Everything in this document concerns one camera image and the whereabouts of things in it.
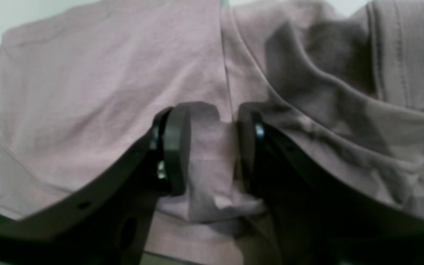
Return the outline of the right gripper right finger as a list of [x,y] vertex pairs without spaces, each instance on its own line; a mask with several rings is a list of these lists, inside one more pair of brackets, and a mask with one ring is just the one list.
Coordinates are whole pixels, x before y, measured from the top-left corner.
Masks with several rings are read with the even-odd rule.
[[247,191],[264,200],[282,265],[424,265],[424,219],[351,188],[266,123],[238,109]]

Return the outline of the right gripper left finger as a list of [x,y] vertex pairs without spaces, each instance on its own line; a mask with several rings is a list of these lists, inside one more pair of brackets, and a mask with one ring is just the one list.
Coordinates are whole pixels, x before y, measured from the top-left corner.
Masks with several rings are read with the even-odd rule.
[[160,111],[79,191],[17,221],[0,215],[0,265],[138,265],[158,199],[186,190],[190,143],[188,107]]

